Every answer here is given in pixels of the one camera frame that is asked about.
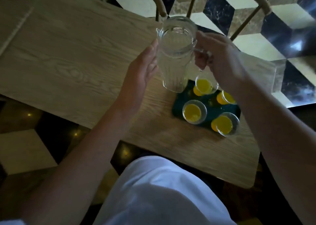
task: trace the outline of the clear pitcher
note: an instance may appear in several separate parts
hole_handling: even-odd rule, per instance
[[[175,16],[166,19],[157,29],[157,63],[162,73],[163,86],[181,93],[187,86],[186,68],[193,58],[197,26],[190,19]]]

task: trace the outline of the white shirt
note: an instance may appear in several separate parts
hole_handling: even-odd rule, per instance
[[[3,221],[0,225],[20,225]],[[93,225],[236,225],[224,204],[198,177],[171,161],[147,156],[127,166]]]

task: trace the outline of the person's left hand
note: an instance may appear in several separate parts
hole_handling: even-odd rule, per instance
[[[132,114],[139,110],[147,83],[158,70],[157,45],[156,39],[128,67],[117,102]]]

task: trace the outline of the hand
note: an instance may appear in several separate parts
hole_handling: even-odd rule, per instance
[[[249,75],[233,42],[223,35],[198,31],[196,48],[210,51],[212,56],[195,52],[195,64],[201,69],[209,66],[220,87],[234,96]]]
[[[157,45],[154,40],[128,67],[117,103],[132,114],[139,110],[147,83],[158,70]]]

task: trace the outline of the cup of orange juice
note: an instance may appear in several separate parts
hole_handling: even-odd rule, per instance
[[[212,121],[211,127],[224,137],[233,136],[238,132],[239,119],[233,113],[225,112]]]
[[[184,104],[182,115],[188,123],[200,124],[206,119],[207,110],[202,102],[190,100]]]
[[[226,104],[236,104],[235,99],[227,92],[221,91],[217,96],[216,100],[219,104],[221,105],[226,105]]]
[[[197,96],[206,94],[213,94],[218,89],[218,82],[215,80],[213,74],[202,72],[195,79],[195,86],[193,92]]]

